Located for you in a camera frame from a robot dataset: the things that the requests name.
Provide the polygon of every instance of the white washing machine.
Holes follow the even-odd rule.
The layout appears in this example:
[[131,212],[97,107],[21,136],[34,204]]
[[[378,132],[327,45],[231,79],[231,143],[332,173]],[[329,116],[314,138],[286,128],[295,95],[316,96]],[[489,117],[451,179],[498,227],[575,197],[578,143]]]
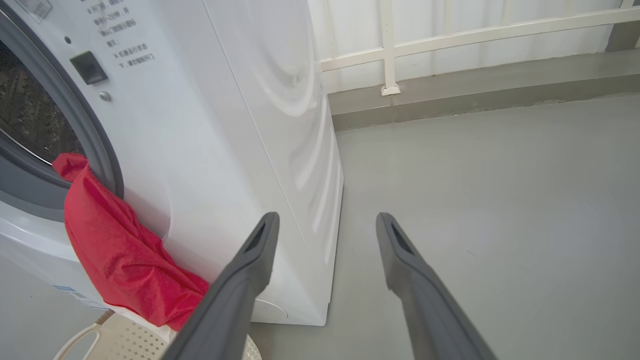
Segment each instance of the white washing machine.
[[343,175],[305,0],[0,9],[0,254],[104,305],[62,222],[68,183],[48,164],[83,152],[174,260],[209,282],[277,211],[253,320],[324,325]]

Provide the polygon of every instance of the red fabric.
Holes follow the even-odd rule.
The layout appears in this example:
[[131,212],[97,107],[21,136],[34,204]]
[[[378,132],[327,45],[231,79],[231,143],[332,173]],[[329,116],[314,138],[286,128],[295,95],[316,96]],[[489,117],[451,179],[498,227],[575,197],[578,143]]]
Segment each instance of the red fabric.
[[209,284],[173,262],[162,240],[96,179],[84,156],[60,154],[53,168],[73,181],[65,200],[65,227],[104,301],[180,331]]

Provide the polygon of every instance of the gray floor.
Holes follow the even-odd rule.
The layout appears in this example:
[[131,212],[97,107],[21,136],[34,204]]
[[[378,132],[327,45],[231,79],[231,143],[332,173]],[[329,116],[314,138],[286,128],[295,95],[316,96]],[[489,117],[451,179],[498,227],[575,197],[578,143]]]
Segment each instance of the gray floor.
[[411,359],[374,232],[393,214],[501,359],[637,359],[640,97],[338,133],[327,325],[255,323],[265,360]]

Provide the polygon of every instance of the washer door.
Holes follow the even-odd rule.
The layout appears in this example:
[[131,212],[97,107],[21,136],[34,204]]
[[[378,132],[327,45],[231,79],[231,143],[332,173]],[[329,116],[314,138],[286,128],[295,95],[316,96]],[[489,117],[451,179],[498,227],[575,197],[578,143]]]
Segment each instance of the washer door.
[[62,222],[70,184],[51,168],[79,152],[122,197],[122,175],[100,122],[57,59],[0,1],[0,201]]

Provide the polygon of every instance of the metal railing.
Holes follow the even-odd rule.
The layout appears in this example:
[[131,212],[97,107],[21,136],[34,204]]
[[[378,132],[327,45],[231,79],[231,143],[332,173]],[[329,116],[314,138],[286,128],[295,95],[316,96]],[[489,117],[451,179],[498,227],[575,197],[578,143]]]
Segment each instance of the metal railing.
[[634,0],[623,0],[620,8],[577,15],[572,15],[574,0],[564,0],[564,14],[562,17],[511,23],[511,0],[504,0],[500,26],[451,33],[453,2],[454,0],[445,0],[444,35],[395,44],[392,0],[380,0],[382,47],[358,53],[338,55],[329,2],[325,0],[326,28],[328,29],[329,42],[332,45],[333,57],[322,60],[322,70],[329,71],[382,60],[384,61],[385,69],[385,84],[382,88],[382,96],[386,96],[400,92],[396,84],[395,64],[395,59],[400,56],[505,38],[525,37],[527,35],[640,20],[640,6],[633,6]]

